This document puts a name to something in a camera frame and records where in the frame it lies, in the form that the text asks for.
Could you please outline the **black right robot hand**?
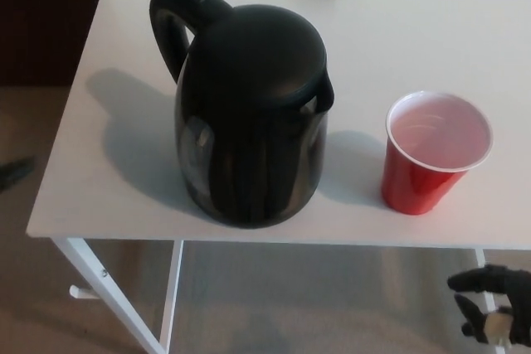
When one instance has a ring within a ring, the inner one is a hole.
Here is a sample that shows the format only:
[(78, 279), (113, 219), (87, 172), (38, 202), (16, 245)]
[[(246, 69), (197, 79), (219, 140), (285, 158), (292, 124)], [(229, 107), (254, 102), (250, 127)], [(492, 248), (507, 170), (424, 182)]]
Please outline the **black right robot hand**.
[[(461, 332), (477, 342), (498, 347), (530, 346), (530, 272), (487, 264), (454, 274), (447, 279), (465, 323)], [(510, 305), (482, 312), (464, 293), (495, 293)]]

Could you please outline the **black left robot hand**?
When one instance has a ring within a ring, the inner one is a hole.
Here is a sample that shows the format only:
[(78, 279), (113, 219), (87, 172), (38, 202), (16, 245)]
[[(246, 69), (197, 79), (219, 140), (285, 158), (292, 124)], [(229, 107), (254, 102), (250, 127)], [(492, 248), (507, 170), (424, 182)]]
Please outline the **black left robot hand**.
[(34, 157), (24, 157), (2, 163), (0, 166), (0, 193), (4, 193), (29, 176), (34, 167)]

